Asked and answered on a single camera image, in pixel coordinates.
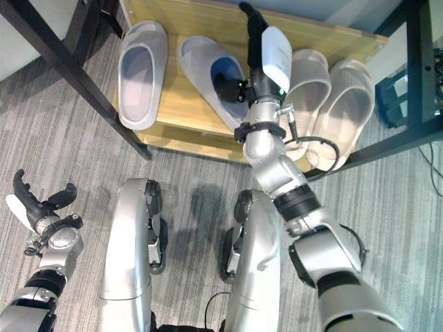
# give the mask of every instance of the wooden shelf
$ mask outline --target wooden shelf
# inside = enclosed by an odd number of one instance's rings
[[[179,68],[177,49],[191,35],[209,37],[236,56],[247,76],[246,15],[235,5],[210,0],[121,3],[130,26],[154,20],[164,27],[169,39],[168,67],[156,123],[137,132],[138,137],[150,145],[244,162],[241,145]],[[385,37],[351,28],[268,10],[260,12],[269,25],[277,26],[288,37],[294,50],[314,48],[326,56],[329,65],[345,57],[367,62],[387,42]],[[309,169],[306,160],[299,160],[297,165]]]

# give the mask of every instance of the slide sandal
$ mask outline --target slide sandal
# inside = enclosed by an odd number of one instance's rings
[[[340,151],[338,169],[355,148],[363,126],[374,110],[375,87],[364,64],[344,59],[331,70],[332,90],[318,112],[313,136],[336,143]],[[314,166],[327,171],[335,161],[335,151],[326,144],[311,142],[307,159]]]
[[[126,34],[118,61],[118,116],[133,130],[152,126],[168,61],[168,36],[154,21],[134,25]]]
[[[316,50],[297,50],[292,53],[291,85],[283,105],[292,104],[295,111],[298,137],[310,136],[314,129],[318,110],[331,92],[327,60]],[[286,131],[286,139],[292,139],[288,118],[280,117],[280,127]],[[286,154],[298,160],[306,152],[308,142],[292,142],[286,145]]]
[[[247,103],[220,100],[214,88],[218,73],[222,73],[227,80],[245,80],[237,59],[212,39],[201,36],[187,38],[180,46],[177,58],[185,76],[224,124],[231,131],[239,127],[248,111]]]

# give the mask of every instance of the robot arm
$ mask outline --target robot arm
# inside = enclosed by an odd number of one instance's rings
[[[248,15],[251,78],[237,92],[246,96],[250,109],[235,138],[244,143],[245,159],[294,238],[289,255],[299,278],[318,291],[322,331],[402,331],[384,301],[361,279],[359,256],[337,220],[318,202],[306,178],[286,156],[285,132],[279,128],[278,119],[282,115],[293,118],[293,109],[281,107],[285,95],[280,82],[284,80],[271,79],[261,60],[262,50],[275,47],[265,44],[264,34],[271,27],[249,4],[241,3],[240,9]],[[284,50],[284,43],[278,49]],[[285,58],[291,58],[290,48],[281,62]],[[229,81],[219,82],[220,91],[224,90],[223,83],[229,86]]]
[[[76,188],[65,190],[39,202],[24,184],[24,171],[14,177],[13,195],[6,202],[16,217],[33,232],[25,255],[41,258],[39,268],[0,314],[0,332],[49,332],[53,330],[57,301],[75,269],[83,242],[79,229],[82,219],[72,214],[60,219],[54,210],[71,204]]]

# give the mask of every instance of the black bracket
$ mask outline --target black bracket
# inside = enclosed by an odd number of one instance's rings
[[[279,127],[278,124],[274,122],[257,122],[251,125],[249,122],[243,122],[240,127],[235,128],[234,138],[237,142],[245,143],[246,137],[249,133],[260,130],[268,130],[269,133],[279,136],[281,138],[286,137],[286,131]]]
[[[145,197],[147,203],[147,210],[150,218],[159,214],[163,208],[163,197],[161,196],[160,184],[153,180],[146,182]]]

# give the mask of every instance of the floor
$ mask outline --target floor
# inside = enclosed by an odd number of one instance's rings
[[[109,98],[116,88],[120,40],[101,29],[86,71]],[[85,248],[60,299],[55,330],[95,331],[98,287],[105,261],[116,191],[126,178],[148,177],[163,188],[162,217],[169,225],[168,265],[153,276],[152,308],[160,324],[204,325],[210,296],[229,291],[217,273],[223,235],[233,223],[237,193],[256,187],[247,165],[152,149],[143,160],[43,60],[0,82],[0,197],[12,193],[12,177],[25,180],[40,199],[78,188],[61,212],[77,212]],[[392,135],[374,114],[360,146]],[[443,168],[443,146],[435,144]],[[353,227],[370,249],[363,278],[387,301],[407,331],[443,331],[443,200],[417,149],[312,184],[341,223]],[[0,307],[24,285],[38,264],[25,257],[28,231],[0,203]],[[284,248],[290,244],[284,236]],[[319,331],[315,291],[302,284],[283,249],[280,330]],[[218,329],[227,297],[208,311]]]

